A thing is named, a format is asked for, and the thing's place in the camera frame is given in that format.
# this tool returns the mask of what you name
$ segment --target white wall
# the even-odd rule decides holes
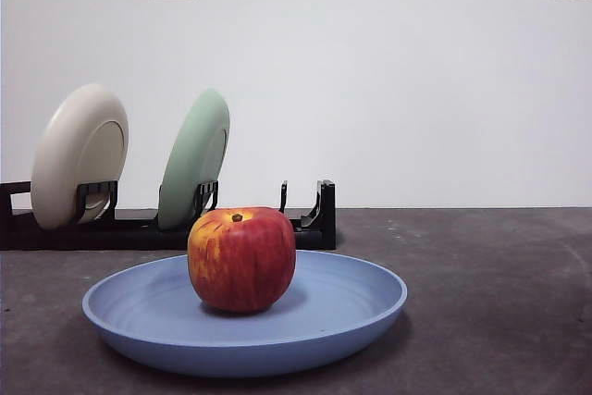
[[[129,115],[120,207],[155,207],[192,100],[231,134],[221,205],[591,205],[592,0],[3,0],[2,181],[83,83]]]

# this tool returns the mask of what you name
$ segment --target beige plate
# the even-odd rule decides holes
[[[117,97],[101,85],[80,87],[54,113],[37,147],[31,206],[41,228],[68,224],[79,184],[119,180],[128,151],[128,118]],[[99,216],[108,193],[87,198],[80,223]]]

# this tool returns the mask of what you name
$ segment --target blue plate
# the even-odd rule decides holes
[[[270,376],[357,352],[395,321],[407,287],[384,267],[298,251],[286,293],[268,310],[231,315],[193,291],[187,256],[136,265],[103,279],[82,309],[101,337],[138,363],[193,376]]]

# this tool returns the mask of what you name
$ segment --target white plate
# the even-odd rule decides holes
[[[76,214],[80,184],[119,180],[128,151],[128,118],[105,87],[89,84],[71,93],[54,113],[37,147],[31,206],[40,227],[68,224]],[[87,198],[80,220],[103,212],[108,193]]]
[[[181,226],[195,215],[195,189],[218,179],[229,129],[224,98],[214,90],[202,93],[185,117],[166,163],[158,200],[160,229]]]

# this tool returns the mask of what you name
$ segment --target plate rim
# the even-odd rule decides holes
[[[138,335],[130,334],[129,332],[126,332],[121,328],[113,327],[113,326],[109,325],[108,323],[104,322],[101,318],[99,318],[99,316],[94,314],[93,310],[90,307],[89,300],[91,299],[93,294],[97,291],[97,289],[99,289],[105,282],[107,282],[110,279],[114,279],[117,276],[122,275],[124,273],[128,273],[135,268],[153,265],[155,263],[159,263],[159,262],[163,262],[163,261],[179,260],[181,257],[187,257],[187,254],[179,254],[179,255],[175,255],[175,256],[169,256],[167,258],[161,258],[161,259],[157,259],[154,261],[149,261],[147,263],[133,265],[132,267],[128,267],[126,269],[120,270],[114,274],[111,274],[111,275],[99,280],[97,283],[92,285],[84,294],[84,297],[82,298],[82,311],[96,327],[99,327],[100,329],[108,331],[112,334],[116,334],[120,337],[124,337],[126,339],[132,339],[134,341],[147,342],[147,343],[152,343],[152,344],[156,344],[159,346],[168,346],[168,347],[187,347],[187,348],[194,348],[194,349],[201,349],[201,348],[203,348],[203,349],[231,349],[231,348],[278,346],[278,345],[283,345],[283,344],[292,344],[292,343],[304,342],[304,341],[314,341],[317,339],[323,339],[323,338],[341,335],[344,333],[352,332],[354,330],[358,330],[361,328],[372,326],[372,325],[380,322],[381,320],[388,318],[389,316],[397,313],[407,301],[408,289],[407,289],[407,285],[405,284],[405,281],[401,277],[399,277],[396,273],[394,273],[393,271],[387,269],[386,267],[384,267],[382,265],[373,263],[371,261],[367,261],[365,259],[356,258],[354,256],[349,256],[347,254],[341,254],[341,253],[315,252],[315,251],[306,251],[306,250],[297,250],[296,252],[302,253],[302,254],[320,254],[320,255],[328,255],[328,256],[337,256],[340,258],[346,258],[346,260],[352,260],[352,261],[364,263],[366,265],[370,265],[372,267],[376,267],[376,268],[386,272],[388,275],[390,275],[391,278],[394,278],[395,281],[397,281],[397,283],[401,286],[401,296],[387,310],[381,312],[378,315],[372,316],[370,318],[365,318],[364,320],[359,321],[349,327],[342,327],[339,329],[329,330],[329,331],[325,331],[322,333],[316,333],[316,334],[310,334],[310,335],[300,335],[298,337],[286,337],[284,339],[278,339],[278,340],[270,340],[270,341],[265,341],[265,340],[255,341],[254,340],[254,341],[243,341],[243,342],[236,342],[236,343],[220,343],[220,344],[215,344],[215,343],[204,344],[199,341],[174,341],[174,340],[169,340],[169,339],[159,339],[159,338],[153,338],[153,337],[140,337]]]

